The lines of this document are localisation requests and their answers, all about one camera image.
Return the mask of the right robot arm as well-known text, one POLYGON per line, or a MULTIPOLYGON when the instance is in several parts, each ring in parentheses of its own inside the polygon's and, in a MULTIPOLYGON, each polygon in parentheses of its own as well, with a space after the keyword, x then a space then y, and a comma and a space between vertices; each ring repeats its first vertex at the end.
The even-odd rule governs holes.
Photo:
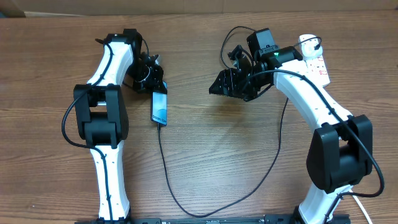
POLYGON ((325 90, 330 83, 321 38, 303 34, 295 45, 281 48, 269 29, 247 38, 249 48, 228 54, 233 66, 220 71, 209 92, 252 101, 271 87, 281 91, 304 118, 313 136, 307 155, 312 184, 290 215, 266 215, 266 223, 349 223, 335 210, 373 168, 373 127, 354 116, 325 90))

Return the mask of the blue-screen Samsung smartphone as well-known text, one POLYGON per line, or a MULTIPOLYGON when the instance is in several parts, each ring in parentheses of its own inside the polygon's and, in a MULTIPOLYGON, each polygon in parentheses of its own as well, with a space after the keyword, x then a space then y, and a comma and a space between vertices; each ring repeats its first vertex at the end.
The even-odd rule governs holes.
POLYGON ((167 93, 152 92, 150 119, 163 126, 167 125, 167 93))

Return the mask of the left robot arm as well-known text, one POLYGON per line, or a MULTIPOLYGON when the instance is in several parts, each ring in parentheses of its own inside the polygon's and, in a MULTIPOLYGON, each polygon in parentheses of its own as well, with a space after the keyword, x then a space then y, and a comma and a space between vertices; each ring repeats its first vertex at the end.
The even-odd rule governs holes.
POLYGON ((100 206, 95 223, 132 223, 131 206, 124 185, 123 147, 129 119, 122 86, 126 76, 136 93, 151 95, 150 118, 167 124, 167 84, 159 56, 142 51, 146 41, 136 29, 108 34, 98 41, 104 48, 94 75, 76 85, 73 102, 78 134, 89 149, 96 167, 100 206))

